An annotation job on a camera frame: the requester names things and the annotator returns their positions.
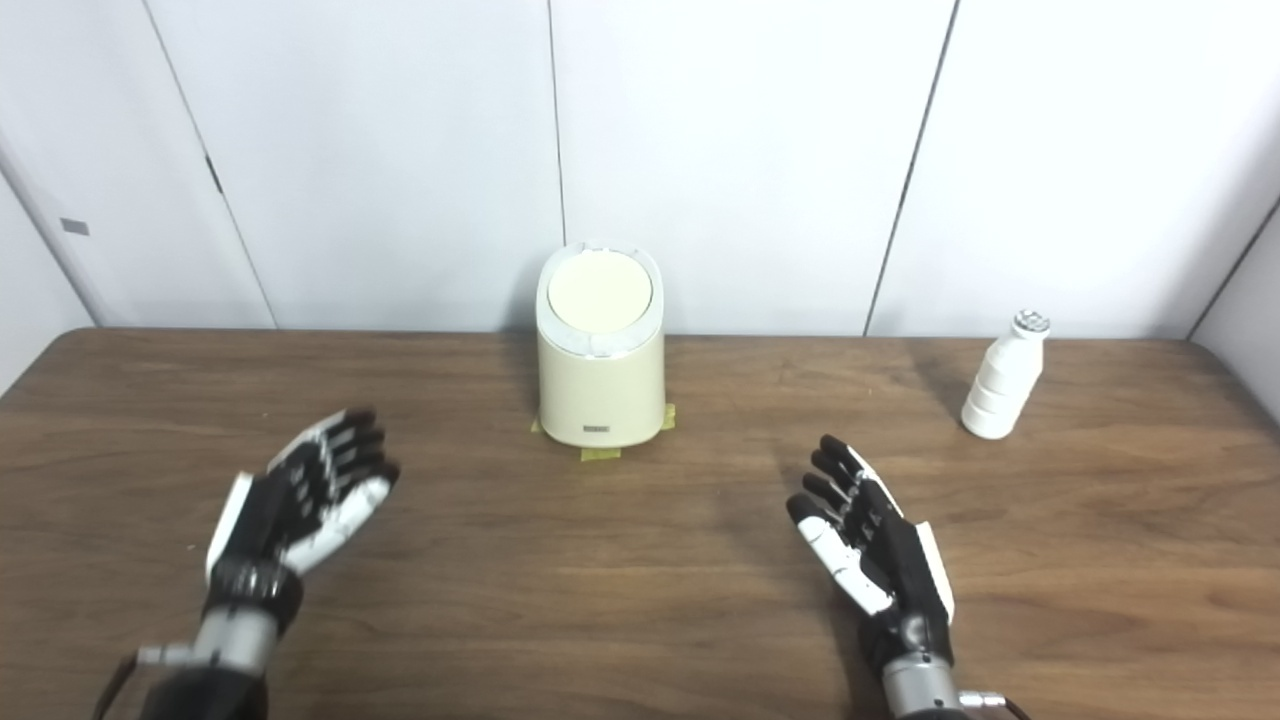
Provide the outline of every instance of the wood grain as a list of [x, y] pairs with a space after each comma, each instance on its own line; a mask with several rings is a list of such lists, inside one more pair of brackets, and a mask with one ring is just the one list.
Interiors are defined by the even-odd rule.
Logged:
[[881, 717], [782, 509], [824, 432], [933, 521], [964, 685], [1037, 720], [1272, 716], [1276, 428], [1196, 346], [1060, 341], [980, 441], [984, 345], [671, 338], [678, 428], [580, 462], [529, 432], [529, 337], [64, 336], [0, 398], [0, 715], [84, 717], [119, 655], [189, 638], [234, 473], [375, 405], [403, 479], [308, 579], [273, 719]]

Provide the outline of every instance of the silver cylinder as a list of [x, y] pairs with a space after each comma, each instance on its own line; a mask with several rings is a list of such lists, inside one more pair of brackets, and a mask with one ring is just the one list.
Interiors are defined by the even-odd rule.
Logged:
[[271, 615], [256, 607], [215, 607], [200, 624], [192, 664], [261, 676], [276, 638]]
[[884, 666], [884, 697], [893, 717], [922, 710], [963, 710], [951, 680], [951, 665], [924, 653], [908, 653]]

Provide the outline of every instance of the white bottle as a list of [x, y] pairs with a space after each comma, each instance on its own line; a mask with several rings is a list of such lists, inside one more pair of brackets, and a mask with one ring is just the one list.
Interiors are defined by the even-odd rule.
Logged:
[[1014, 315], [1009, 332], [991, 343], [960, 411], [969, 432], [987, 439], [1012, 432], [1044, 369], [1046, 337], [1048, 318], [1023, 310]]

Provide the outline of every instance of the yellow tape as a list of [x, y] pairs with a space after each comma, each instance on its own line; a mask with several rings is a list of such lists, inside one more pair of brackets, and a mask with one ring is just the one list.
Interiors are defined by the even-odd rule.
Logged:
[[614, 460], [622, 457], [621, 447], [584, 447], [582, 448], [582, 462], [590, 460]]

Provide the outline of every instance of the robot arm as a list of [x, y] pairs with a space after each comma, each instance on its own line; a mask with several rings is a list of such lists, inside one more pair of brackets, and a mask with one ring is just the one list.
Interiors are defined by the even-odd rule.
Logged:
[[239, 474], [205, 561], [209, 592], [191, 643], [141, 648], [108, 685], [101, 719], [137, 664], [178, 671], [147, 694], [143, 720], [265, 720], [262, 676], [302, 605], [302, 575], [338, 550], [399, 475], [371, 411], [307, 428], [266, 465]]
[[[899, 720], [964, 720], [966, 710], [1021, 711], [951, 679], [955, 598], [928, 523], [911, 524], [884, 482], [847, 443], [824, 436], [806, 473], [809, 493], [787, 500], [796, 529], [861, 611], [859, 646]], [[814, 496], [824, 501], [819, 503]]]

